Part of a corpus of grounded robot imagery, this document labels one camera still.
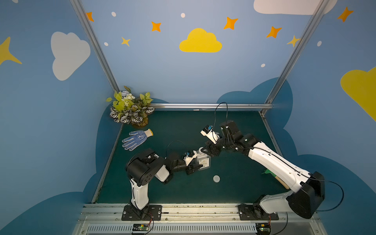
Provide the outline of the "square clear plastic bottle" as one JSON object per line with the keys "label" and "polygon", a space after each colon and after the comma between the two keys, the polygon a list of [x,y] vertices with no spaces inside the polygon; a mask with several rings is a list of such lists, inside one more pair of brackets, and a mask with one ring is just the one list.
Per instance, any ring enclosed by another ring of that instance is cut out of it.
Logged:
{"label": "square clear plastic bottle", "polygon": [[199,148],[197,151],[197,163],[202,165],[199,170],[205,170],[211,166],[211,156],[203,152],[203,147]]}

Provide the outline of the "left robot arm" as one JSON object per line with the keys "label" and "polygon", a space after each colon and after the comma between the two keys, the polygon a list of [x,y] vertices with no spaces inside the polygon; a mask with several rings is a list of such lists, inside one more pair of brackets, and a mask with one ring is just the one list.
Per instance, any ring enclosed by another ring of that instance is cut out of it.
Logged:
{"label": "left robot arm", "polygon": [[148,184],[153,178],[167,184],[175,172],[184,171],[191,175],[209,167],[210,156],[202,152],[202,149],[188,151],[184,155],[172,152],[166,158],[147,149],[132,157],[125,168],[132,187],[132,208],[142,212],[149,206]]}

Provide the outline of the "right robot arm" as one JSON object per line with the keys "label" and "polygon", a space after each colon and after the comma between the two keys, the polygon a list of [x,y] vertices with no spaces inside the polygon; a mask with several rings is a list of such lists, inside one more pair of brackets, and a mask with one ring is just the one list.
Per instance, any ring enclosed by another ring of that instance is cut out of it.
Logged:
{"label": "right robot arm", "polygon": [[310,219],[325,199],[324,176],[310,173],[280,156],[265,143],[251,134],[242,134],[236,123],[228,120],[221,124],[222,134],[217,134],[211,125],[205,126],[201,134],[209,139],[204,153],[214,157],[223,150],[240,152],[275,174],[288,186],[289,191],[260,197],[253,206],[259,214],[293,212]]}

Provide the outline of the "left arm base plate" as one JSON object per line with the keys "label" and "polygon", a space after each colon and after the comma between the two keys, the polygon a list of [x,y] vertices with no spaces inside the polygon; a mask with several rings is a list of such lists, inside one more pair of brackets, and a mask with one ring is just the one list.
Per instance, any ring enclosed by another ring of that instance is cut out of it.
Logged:
{"label": "left arm base plate", "polygon": [[142,210],[137,209],[133,204],[126,205],[123,209],[122,221],[160,221],[162,216],[161,205],[146,205]]}

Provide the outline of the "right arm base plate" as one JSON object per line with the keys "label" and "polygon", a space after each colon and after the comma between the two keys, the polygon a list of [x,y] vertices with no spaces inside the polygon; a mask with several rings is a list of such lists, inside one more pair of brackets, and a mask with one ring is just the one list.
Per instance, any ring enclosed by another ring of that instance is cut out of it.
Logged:
{"label": "right arm base plate", "polygon": [[251,204],[239,204],[238,211],[240,220],[279,220],[277,213],[267,213],[264,211],[260,205],[251,205]]}

